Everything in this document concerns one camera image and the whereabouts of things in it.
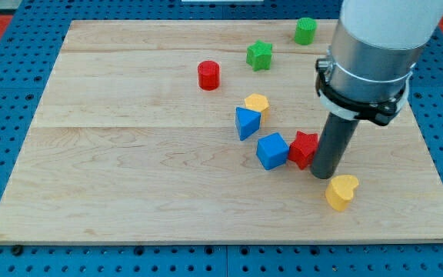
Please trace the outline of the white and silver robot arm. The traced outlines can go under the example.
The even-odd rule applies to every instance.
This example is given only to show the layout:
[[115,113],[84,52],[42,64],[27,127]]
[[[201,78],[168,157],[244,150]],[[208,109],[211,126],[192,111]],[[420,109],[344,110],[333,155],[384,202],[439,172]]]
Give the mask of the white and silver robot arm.
[[405,86],[443,16],[443,0],[347,0],[329,49],[330,86],[356,102],[384,102]]

